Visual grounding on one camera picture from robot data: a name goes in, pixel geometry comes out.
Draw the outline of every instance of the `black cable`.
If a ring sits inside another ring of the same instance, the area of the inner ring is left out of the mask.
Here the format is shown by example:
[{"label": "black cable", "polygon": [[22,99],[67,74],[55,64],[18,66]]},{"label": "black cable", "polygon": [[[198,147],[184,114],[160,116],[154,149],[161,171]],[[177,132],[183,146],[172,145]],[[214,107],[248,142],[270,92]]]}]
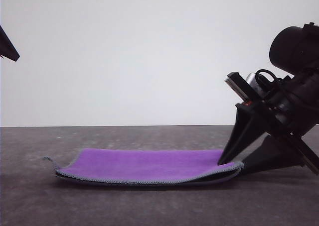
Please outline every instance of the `black cable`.
[{"label": "black cable", "polygon": [[276,75],[274,73],[272,73],[271,71],[267,70],[267,69],[260,69],[256,72],[256,75],[255,75],[255,79],[256,79],[256,82],[257,84],[259,84],[259,79],[258,79],[258,75],[260,73],[268,73],[273,79],[274,79],[274,82],[276,83],[277,87],[279,88],[279,90],[285,95],[285,97],[288,99],[288,101],[294,105],[297,105],[301,108],[305,108],[305,109],[308,109],[308,110],[311,110],[311,111],[315,111],[315,112],[319,112],[319,108],[316,108],[316,107],[311,107],[311,106],[307,106],[303,103],[298,103],[296,102],[294,99],[292,99],[286,92],[286,90],[283,88],[283,86],[281,85],[280,83],[280,79],[276,77]]}]

